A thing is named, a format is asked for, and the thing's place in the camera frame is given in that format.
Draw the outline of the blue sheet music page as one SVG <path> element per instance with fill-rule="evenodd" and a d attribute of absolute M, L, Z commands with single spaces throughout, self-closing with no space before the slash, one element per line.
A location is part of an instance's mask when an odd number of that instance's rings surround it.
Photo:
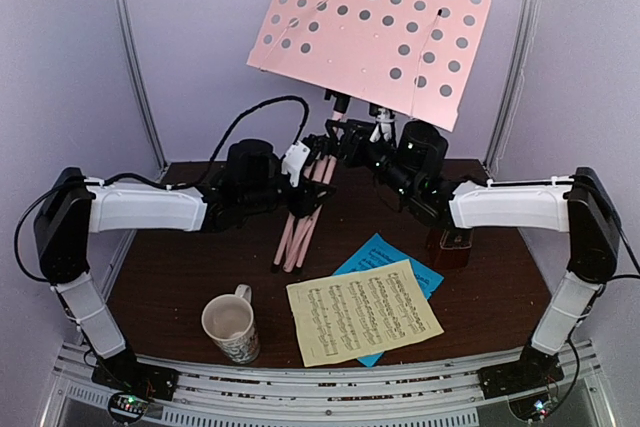
<path fill-rule="evenodd" d="M 321 282 L 329 302 L 331 321 L 338 332 L 329 335 L 325 349 L 329 361 L 358 361 L 373 366 L 374 348 L 399 348 L 443 333 L 428 299 L 443 277 L 424 268 L 415 269 L 408 257 L 397 258 L 396 249 L 375 235 L 342 267 L 337 280 Z"/>

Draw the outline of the pink music stand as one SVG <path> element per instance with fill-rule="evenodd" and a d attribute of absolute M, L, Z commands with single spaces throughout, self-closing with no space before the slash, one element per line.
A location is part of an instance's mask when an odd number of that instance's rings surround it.
<path fill-rule="evenodd" d="M 249 54 L 262 71 L 316 85 L 334 100 L 329 119 L 374 123 L 369 104 L 395 113 L 396 141 L 423 121 L 452 130 L 491 0 L 272 0 Z M 328 183 L 327 154 L 304 173 Z"/>

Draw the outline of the yellow sheet music page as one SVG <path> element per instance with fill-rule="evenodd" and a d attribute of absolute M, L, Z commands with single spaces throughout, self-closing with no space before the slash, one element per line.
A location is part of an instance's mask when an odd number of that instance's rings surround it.
<path fill-rule="evenodd" d="M 333 365 L 444 333 L 407 260 L 289 284 L 303 365 Z"/>

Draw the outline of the dark red wooden metronome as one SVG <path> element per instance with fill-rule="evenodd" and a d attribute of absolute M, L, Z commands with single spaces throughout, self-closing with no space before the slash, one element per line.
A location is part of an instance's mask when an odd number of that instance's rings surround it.
<path fill-rule="evenodd" d="M 434 270 L 465 268 L 472 245 L 472 229 L 431 229 L 426 239 L 429 264 Z"/>

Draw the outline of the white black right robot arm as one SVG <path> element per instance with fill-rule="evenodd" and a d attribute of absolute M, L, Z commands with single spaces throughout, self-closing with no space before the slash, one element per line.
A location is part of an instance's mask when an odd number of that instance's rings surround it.
<path fill-rule="evenodd" d="M 398 141 L 378 137 L 379 126 L 371 122 L 331 120 L 326 129 L 345 166 L 368 168 L 429 228 L 569 234 L 567 271 L 512 370 L 519 387 L 535 387 L 617 269 L 620 219 L 595 171 L 580 167 L 570 176 L 536 181 L 448 180 L 440 174 L 447 141 L 426 122 L 407 123 Z"/>

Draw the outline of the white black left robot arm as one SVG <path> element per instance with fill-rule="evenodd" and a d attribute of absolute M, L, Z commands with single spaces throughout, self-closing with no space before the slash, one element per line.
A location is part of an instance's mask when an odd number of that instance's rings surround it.
<path fill-rule="evenodd" d="M 278 157 L 266 141 L 242 140 L 223 165 L 209 167 L 193 184 L 161 185 L 133 174 L 103 180 L 69 167 L 36 201 L 42 277 L 121 390 L 137 389 L 144 371 L 91 277 L 89 236 L 115 230 L 222 232 L 281 206 L 305 217 L 335 193 L 304 173 L 308 155 L 302 142 Z"/>

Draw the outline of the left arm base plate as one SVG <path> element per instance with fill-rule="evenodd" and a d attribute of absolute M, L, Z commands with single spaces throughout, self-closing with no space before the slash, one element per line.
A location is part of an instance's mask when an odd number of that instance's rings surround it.
<path fill-rule="evenodd" d="M 141 370 L 132 373 L 126 380 L 116 380 L 104 369 L 95 368 L 93 383 L 133 394 L 145 400 L 171 401 L 179 380 L 175 369 L 142 364 Z"/>

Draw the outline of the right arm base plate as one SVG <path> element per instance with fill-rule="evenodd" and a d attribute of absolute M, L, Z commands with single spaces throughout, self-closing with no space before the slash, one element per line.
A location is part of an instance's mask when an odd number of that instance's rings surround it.
<path fill-rule="evenodd" d="M 559 365 L 543 370 L 538 367 L 525 367 L 518 361 L 483 367 L 477 374 L 485 399 L 545 387 L 549 380 L 561 381 L 565 377 Z"/>

